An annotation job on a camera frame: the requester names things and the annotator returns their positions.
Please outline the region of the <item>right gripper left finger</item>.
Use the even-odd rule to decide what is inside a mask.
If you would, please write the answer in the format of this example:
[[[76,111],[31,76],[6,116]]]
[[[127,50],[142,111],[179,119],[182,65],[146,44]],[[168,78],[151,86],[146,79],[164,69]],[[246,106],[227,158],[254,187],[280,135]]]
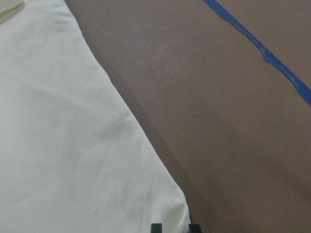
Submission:
[[[151,233],[162,233],[162,224],[161,223],[152,223],[151,224]]]

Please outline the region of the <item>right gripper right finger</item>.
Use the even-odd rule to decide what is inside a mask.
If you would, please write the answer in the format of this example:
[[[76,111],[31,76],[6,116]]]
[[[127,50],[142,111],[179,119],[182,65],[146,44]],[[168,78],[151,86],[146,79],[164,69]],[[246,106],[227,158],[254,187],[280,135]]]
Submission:
[[[202,233],[199,224],[189,224],[189,233]]]

